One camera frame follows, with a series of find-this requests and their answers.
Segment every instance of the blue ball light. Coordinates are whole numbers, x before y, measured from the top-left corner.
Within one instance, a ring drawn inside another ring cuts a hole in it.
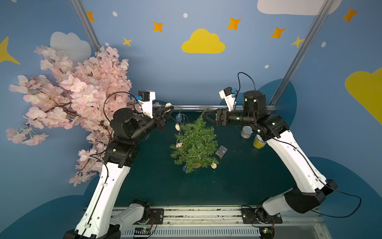
[[[176,117],[175,117],[175,120],[178,121],[178,122],[181,122],[183,120],[183,117],[181,114],[177,114]]]

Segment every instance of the tin can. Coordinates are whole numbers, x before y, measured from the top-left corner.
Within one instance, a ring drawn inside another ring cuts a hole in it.
[[[266,144],[267,144],[267,142],[263,141],[260,135],[256,135],[255,140],[253,141],[253,146],[255,148],[261,149]]]

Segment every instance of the small potted plant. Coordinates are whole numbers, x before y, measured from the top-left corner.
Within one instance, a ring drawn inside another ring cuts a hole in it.
[[[197,167],[216,168],[218,161],[213,157],[217,148],[216,135],[213,127],[206,127],[202,113],[191,124],[181,124],[180,133],[175,135],[176,145],[170,145],[173,149],[171,157],[175,158],[175,164],[185,164],[186,173],[194,171]]]

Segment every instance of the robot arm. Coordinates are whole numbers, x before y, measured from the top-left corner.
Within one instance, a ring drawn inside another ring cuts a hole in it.
[[[154,92],[140,91],[139,95],[139,102],[145,102],[144,116],[135,115],[128,108],[114,113],[110,122],[114,137],[106,148],[97,187],[84,216],[74,230],[65,233],[64,239],[117,239],[121,236],[120,227],[125,229],[135,222],[148,221],[149,203],[138,200],[110,219],[121,185],[138,154],[138,141],[155,128],[163,130],[174,110],[173,106],[153,107]]]
[[[295,210],[305,213],[320,205],[326,196],[333,192],[332,189],[337,188],[336,182],[327,180],[314,167],[280,116],[267,114],[263,93],[247,91],[243,97],[243,110],[231,111],[228,106],[228,109],[217,109],[206,113],[205,118],[216,125],[222,123],[223,126],[227,124],[250,126],[278,154],[296,181],[294,188],[258,205],[257,218],[267,223],[279,212]]]

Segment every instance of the orange star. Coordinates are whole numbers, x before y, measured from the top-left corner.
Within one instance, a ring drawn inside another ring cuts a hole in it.
[[[300,43],[303,42],[303,40],[305,40],[305,39],[300,39],[300,36],[297,36],[297,40],[294,43],[292,43],[291,45],[296,45],[298,48],[300,46]]]
[[[93,18],[93,12],[92,11],[88,12],[87,15],[89,16],[90,21],[95,21]]]
[[[351,18],[357,14],[357,11],[353,11],[352,8],[350,8],[349,12],[342,18],[342,20],[346,20],[348,23],[350,22]]]
[[[235,19],[231,18],[231,22],[230,22],[230,25],[228,26],[227,30],[235,29],[237,31],[238,30],[238,24],[240,21],[241,21],[241,19],[235,20]]]
[[[275,28],[275,33],[274,33],[272,36],[270,36],[270,38],[277,37],[277,38],[280,39],[280,37],[281,37],[281,33],[283,33],[283,31],[285,31],[285,29],[286,29],[286,28],[284,28],[284,29],[278,29],[278,28],[276,27],[276,28]]]
[[[162,25],[163,25],[163,23],[156,23],[156,22],[154,22],[154,31],[163,32],[162,31]]]

